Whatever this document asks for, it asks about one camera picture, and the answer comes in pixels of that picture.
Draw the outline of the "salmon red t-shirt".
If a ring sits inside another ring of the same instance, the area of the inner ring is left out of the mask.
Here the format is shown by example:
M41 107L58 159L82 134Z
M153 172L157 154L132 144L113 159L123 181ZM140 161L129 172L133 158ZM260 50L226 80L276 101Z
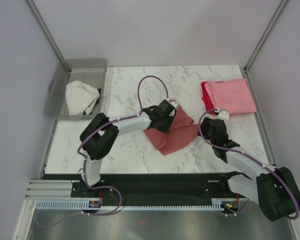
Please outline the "salmon red t-shirt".
M167 156L187 147L195 140L198 131L199 125L195 124L194 120L179 106L169 133L163 133L153 128L143 132L153 147L163 156Z

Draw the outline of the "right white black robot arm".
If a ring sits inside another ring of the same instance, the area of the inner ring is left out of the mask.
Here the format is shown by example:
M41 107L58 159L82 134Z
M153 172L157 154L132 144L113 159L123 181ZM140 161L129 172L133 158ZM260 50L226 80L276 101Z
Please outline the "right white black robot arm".
M265 217L274 222L300 215L300 191L292 172L286 167L264 164L229 138L221 119L204 117L198 134L211 145L217 158L240 170L219 184L225 197L240 194L258 204Z

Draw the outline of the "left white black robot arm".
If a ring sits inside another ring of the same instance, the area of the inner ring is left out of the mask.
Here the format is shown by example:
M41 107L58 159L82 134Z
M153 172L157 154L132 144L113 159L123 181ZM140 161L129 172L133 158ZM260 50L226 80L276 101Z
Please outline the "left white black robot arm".
M102 159L109 154L117 137L148 129L168 134L178 107L175 100L164 99L159 105L142 108L134 115L110 118L103 112L97 114L79 137L77 152L84 157L82 191L89 197L99 193Z

